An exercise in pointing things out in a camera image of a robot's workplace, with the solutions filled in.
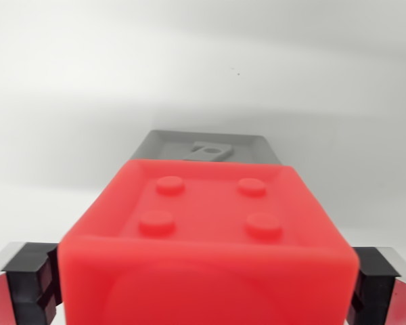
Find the black-padded silver gripper right finger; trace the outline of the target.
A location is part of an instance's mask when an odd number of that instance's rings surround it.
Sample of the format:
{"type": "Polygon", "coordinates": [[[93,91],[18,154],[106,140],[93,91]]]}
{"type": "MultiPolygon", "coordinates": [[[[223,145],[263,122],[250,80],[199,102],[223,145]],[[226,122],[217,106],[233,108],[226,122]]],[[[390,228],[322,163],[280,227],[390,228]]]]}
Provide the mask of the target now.
{"type": "Polygon", "coordinates": [[[347,323],[406,324],[406,261],[390,247],[355,247],[360,261],[347,323]]]}

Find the black-padded silver gripper left finger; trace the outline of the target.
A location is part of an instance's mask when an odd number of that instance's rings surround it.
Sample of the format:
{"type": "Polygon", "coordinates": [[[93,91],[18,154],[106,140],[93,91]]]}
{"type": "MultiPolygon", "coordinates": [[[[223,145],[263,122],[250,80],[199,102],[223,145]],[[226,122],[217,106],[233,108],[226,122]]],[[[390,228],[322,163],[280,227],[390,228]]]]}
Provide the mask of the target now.
{"type": "Polygon", "coordinates": [[[61,303],[57,243],[10,242],[0,251],[0,325],[51,324],[61,303]]]}

